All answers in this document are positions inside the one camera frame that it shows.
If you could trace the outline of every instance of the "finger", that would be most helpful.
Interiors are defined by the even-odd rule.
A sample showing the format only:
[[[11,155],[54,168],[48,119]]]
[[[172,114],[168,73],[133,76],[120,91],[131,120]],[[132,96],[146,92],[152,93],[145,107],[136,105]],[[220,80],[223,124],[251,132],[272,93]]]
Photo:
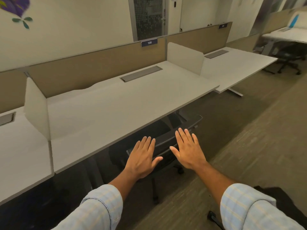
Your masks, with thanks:
[[[176,148],[173,147],[173,146],[171,146],[169,149],[172,151],[172,153],[175,155],[175,157],[176,157],[177,159],[180,158],[180,153],[179,153],[178,149],[176,149]]]
[[[183,141],[178,131],[175,132],[175,136],[180,149],[183,146]]]
[[[196,135],[194,133],[192,133],[192,137],[193,137],[194,143],[195,144],[199,144],[198,143],[198,139],[197,139],[197,137],[196,137]]]
[[[147,151],[148,151],[150,142],[151,142],[151,137],[149,136],[144,144],[144,149],[146,149]]]
[[[154,169],[157,166],[157,164],[162,160],[163,160],[163,157],[161,156],[156,157],[151,163],[151,168]]]
[[[153,139],[151,141],[149,148],[148,148],[148,152],[150,153],[151,157],[153,155],[155,145],[156,145],[156,139]]]
[[[136,142],[136,144],[135,144],[131,153],[135,152],[138,149],[138,147],[140,146],[140,143],[141,143],[140,141]]]
[[[140,142],[140,146],[138,148],[143,148],[144,147],[144,144],[146,142],[146,139],[147,139],[147,136],[144,136],[142,141]]]
[[[189,132],[188,129],[185,129],[185,135],[187,136],[187,139],[188,139],[191,143],[193,143],[193,139],[192,139],[192,137],[191,137],[190,132]]]
[[[188,138],[185,135],[184,131],[181,128],[179,128],[178,131],[179,131],[179,134],[180,134],[180,136],[182,138],[183,143],[187,143],[188,142]]]

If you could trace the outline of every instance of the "right hand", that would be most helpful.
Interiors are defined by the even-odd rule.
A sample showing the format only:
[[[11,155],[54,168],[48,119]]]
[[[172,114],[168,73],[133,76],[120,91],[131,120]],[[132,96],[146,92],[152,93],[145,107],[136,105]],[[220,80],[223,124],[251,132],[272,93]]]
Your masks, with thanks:
[[[170,150],[178,161],[187,169],[197,170],[207,164],[207,160],[195,134],[190,135],[188,129],[181,128],[175,133],[179,151],[171,146]]]

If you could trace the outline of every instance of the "rolled-up sleeve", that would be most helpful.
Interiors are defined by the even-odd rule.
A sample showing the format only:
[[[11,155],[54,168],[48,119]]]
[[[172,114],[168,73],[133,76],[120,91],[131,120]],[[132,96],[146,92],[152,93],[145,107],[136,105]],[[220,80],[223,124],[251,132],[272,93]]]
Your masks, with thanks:
[[[102,185],[89,192],[54,230],[113,230],[120,221],[122,206],[120,192],[112,185]]]
[[[233,184],[224,192],[220,205],[224,228],[304,229],[276,208],[276,200],[244,184]]]

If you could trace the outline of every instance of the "left hand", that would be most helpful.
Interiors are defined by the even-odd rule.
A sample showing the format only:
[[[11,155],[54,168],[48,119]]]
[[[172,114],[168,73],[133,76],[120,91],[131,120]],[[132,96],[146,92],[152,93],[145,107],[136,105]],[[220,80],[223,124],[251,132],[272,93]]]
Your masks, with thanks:
[[[127,164],[126,171],[132,173],[136,179],[144,178],[150,174],[157,164],[163,160],[163,157],[157,157],[154,160],[153,152],[156,140],[151,137],[143,137],[142,141],[138,141],[131,152]]]

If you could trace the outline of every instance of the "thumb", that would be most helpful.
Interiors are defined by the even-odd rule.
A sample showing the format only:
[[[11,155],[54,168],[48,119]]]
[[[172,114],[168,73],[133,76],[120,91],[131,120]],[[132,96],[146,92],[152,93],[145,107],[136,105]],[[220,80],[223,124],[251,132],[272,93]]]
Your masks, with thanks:
[[[180,153],[179,153],[178,149],[176,149],[176,148],[173,147],[173,146],[170,146],[169,149],[172,151],[172,153],[175,155],[175,157],[176,157],[177,159],[179,159]]]
[[[163,160],[163,157],[161,156],[156,157],[151,163],[151,168],[154,169],[157,166],[157,164],[162,160]]]

